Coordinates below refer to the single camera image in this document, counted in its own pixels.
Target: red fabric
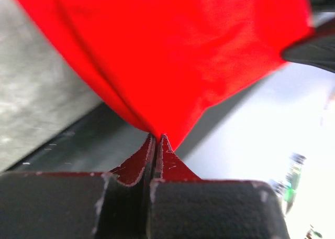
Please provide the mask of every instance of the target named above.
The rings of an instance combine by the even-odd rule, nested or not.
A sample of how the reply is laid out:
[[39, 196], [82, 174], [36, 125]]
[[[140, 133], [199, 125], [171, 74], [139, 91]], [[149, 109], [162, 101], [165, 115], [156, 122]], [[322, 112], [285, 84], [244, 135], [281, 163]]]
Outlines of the red fabric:
[[19, 0], [121, 117], [173, 149], [204, 110], [311, 34], [306, 0]]

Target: concrete floor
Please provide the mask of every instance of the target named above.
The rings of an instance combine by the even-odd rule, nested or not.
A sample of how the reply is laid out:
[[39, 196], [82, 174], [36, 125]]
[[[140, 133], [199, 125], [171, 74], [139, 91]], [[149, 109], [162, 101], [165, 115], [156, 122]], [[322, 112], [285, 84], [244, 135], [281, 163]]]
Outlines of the concrete floor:
[[0, 171], [96, 106], [14, 0], [0, 0]]

